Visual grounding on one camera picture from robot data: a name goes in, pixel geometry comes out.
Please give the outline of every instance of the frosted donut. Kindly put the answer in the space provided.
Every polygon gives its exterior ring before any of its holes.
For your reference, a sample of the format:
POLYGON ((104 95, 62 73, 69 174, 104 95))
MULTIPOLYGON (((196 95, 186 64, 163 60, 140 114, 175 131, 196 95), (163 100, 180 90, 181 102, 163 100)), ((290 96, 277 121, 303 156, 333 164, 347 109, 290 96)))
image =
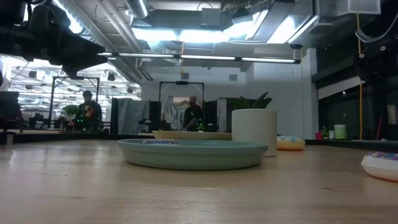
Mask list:
POLYGON ((361 165, 369 175, 398 181, 398 154, 369 152, 363 157, 361 165))
POLYGON ((300 151, 304 150, 305 141, 302 138, 278 136, 277 148, 278 150, 300 151))

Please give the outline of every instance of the green plate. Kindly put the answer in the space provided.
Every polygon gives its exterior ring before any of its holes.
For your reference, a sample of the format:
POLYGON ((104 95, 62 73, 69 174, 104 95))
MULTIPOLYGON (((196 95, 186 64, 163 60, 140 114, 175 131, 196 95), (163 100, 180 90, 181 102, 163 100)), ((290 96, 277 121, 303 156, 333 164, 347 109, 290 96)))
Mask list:
POLYGON ((143 139, 120 140, 125 160, 161 169, 226 170, 256 166, 267 146, 234 141, 178 140, 174 144, 143 144, 143 139))

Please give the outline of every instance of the white planter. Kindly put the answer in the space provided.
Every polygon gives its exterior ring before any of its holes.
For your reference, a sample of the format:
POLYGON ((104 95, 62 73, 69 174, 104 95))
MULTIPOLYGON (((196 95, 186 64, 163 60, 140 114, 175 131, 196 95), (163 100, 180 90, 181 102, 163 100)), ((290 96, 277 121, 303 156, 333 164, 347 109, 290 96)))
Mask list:
POLYGON ((276 156, 277 113, 267 109, 232 111, 232 140, 268 145, 265 156, 276 156))

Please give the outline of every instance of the desk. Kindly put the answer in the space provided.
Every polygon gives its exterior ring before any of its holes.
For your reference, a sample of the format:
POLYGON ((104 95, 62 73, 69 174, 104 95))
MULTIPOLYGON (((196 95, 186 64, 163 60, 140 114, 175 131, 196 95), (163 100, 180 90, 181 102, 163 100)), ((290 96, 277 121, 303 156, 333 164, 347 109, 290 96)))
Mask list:
POLYGON ((161 170, 123 161, 116 141, 0 146, 1 223, 397 223, 398 183, 367 151, 309 146, 259 167, 161 170))

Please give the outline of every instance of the man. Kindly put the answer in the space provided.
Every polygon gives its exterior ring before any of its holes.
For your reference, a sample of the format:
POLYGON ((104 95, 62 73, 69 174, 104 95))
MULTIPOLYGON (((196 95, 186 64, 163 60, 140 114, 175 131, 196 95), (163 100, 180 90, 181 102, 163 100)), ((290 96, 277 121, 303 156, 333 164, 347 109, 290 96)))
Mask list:
POLYGON ((101 106, 92 100, 93 94, 86 90, 83 92, 83 98, 85 102, 80 104, 78 109, 79 113, 76 116, 77 122, 83 122, 85 129, 91 129, 95 131, 102 120, 101 106))
POLYGON ((197 96, 189 97, 189 105, 184 113, 184 122, 181 131, 198 131, 197 122, 202 119, 202 112, 200 106, 197 105, 197 96))

